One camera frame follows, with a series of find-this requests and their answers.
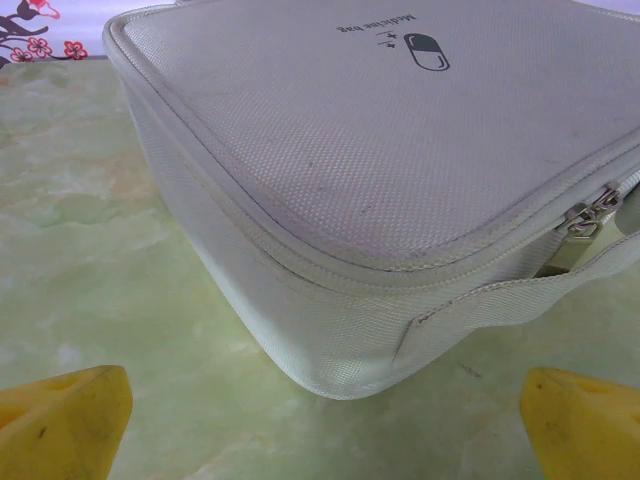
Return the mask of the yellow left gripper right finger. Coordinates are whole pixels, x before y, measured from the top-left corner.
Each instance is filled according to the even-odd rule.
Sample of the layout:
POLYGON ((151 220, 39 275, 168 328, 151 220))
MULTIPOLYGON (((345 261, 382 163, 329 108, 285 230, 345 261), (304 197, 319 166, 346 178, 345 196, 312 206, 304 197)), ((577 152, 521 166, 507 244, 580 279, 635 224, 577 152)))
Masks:
POLYGON ((546 480, 640 480, 640 389, 534 368, 520 415, 546 480))

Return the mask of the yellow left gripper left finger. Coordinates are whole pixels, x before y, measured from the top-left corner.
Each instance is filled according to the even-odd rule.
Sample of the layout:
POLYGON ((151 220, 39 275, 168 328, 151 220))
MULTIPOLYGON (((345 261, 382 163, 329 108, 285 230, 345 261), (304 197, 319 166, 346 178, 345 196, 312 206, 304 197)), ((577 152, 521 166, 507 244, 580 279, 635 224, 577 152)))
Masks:
POLYGON ((107 480, 132 408, 117 365, 0 390, 0 480, 107 480))

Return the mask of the white plastic container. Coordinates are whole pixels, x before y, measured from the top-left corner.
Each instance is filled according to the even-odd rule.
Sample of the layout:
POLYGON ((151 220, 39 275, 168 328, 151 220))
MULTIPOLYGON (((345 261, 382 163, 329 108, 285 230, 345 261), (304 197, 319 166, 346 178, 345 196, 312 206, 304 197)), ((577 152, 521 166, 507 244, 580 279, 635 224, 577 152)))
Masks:
POLYGON ((640 14, 185 0, 103 44, 171 213, 315 394, 374 395, 640 260, 640 14))

